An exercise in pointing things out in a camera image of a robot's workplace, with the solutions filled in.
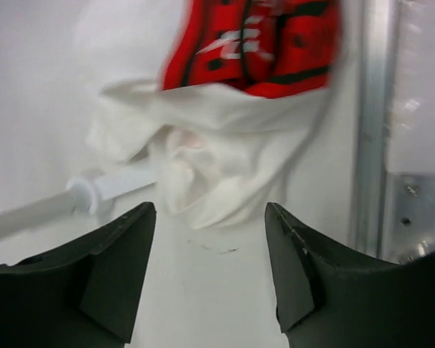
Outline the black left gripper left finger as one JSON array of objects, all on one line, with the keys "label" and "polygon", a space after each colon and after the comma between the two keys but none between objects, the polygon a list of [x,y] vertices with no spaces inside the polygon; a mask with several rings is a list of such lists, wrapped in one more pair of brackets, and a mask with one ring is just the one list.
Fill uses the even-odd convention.
[{"label": "black left gripper left finger", "polygon": [[144,202],[85,236],[0,265],[0,347],[129,344],[156,215]]}]

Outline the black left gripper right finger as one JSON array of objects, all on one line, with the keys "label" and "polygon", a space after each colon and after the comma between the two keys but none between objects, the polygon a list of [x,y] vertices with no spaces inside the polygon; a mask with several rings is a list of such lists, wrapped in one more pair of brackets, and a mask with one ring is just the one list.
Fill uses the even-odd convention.
[{"label": "black left gripper right finger", "polygon": [[398,265],[265,208],[276,317],[291,347],[435,347],[435,252]]}]

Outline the white red print t-shirt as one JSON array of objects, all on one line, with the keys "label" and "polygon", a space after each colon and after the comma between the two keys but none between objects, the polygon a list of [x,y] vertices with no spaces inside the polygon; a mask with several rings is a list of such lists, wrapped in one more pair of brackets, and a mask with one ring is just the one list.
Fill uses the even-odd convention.
[{"label": "white red print t-shirt", "polygon": [[88,143],[146,153],[163,210],[234,225],[284,197],[341,65],[340,1],[90,1],[75,51],[96,102]]}]

